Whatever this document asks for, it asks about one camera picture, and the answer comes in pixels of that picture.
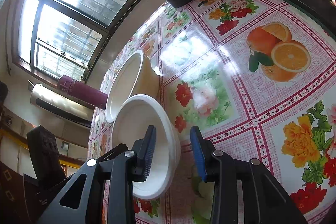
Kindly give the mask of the window with metal bars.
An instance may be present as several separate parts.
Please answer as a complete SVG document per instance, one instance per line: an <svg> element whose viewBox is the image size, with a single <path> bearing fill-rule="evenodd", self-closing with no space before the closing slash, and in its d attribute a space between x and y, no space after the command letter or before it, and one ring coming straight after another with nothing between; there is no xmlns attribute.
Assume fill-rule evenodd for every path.
<svg viewBox="0 0 336 224"><path fill-rule="evenodd" d="M140 0L13 0L11 60L55 84L67 75L83 83Z"/></svg>

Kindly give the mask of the floral fruit plastic tablecloth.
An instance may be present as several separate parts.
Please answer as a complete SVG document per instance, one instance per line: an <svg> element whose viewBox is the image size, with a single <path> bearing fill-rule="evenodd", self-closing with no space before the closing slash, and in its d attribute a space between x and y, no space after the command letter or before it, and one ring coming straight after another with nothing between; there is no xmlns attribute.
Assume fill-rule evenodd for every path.
<svg viewBox="0 0 336 224"><path fill-rule="evenodd" d="M209 223L213 190L193 163L190 127L235 159L258 158L309 223L335 203L335 41L284 0L168 3L125 42L97 88L107 93L142 50L181 143L166 194L134 199L137 223Z"/></svg>

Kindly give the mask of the small white disposable bowl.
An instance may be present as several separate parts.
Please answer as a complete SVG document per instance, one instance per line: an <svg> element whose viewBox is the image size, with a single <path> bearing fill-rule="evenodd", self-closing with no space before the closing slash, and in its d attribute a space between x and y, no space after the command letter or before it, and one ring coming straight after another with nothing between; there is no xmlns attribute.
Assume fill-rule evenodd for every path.
<svg viewBox="0 0 336 224"><path fill-rule="evenodd" d="M163 107L152 97L138 94L120 108L112 129L111 145L125 144L135 152L133 194L153 200L169 188L181 156L176 129Z"/></svg>

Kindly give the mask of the large white disposable bowl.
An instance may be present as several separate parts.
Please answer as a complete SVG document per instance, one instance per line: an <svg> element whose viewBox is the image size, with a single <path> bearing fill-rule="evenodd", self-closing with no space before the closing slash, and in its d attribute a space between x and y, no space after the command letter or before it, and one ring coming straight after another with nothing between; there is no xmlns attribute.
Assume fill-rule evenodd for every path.
<svg viewBox="0 0 336 224"><path fill-rule="evenodd" d="M159 89L159 76L151 67L151 61L143 51L130 55L118 72L105 107L105 119L113 123L123 103L137 94L155 98Z"/></svg>

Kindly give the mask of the white standing air conditioner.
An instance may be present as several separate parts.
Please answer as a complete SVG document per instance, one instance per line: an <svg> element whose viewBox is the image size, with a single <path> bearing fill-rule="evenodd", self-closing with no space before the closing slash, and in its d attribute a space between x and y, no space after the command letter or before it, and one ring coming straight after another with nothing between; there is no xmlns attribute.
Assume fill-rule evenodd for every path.
<svg viewBox="0 0 336 224"><path fill-rule="evenodd" d="M31 91L30 103L49 113L55 114L58 118L62 118L65 121L86 128L91 127L93 118L92 109L57 94L45 88L42 84L34 85Z"/></svg>

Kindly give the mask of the maroon thermos bottle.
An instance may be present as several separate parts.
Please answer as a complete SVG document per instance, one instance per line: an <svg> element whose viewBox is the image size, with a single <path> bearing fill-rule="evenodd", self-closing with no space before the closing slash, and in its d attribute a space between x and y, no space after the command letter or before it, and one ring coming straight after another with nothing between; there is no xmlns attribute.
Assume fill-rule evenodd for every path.
<svg viewBox="0 0 336 224"><path fill-rule="evenodd" d="M82 100L90 105L105 110L108 95L94 89L80 81L72 79L69 76L63 75L57 82L57 89L61 92Z"/></svg>

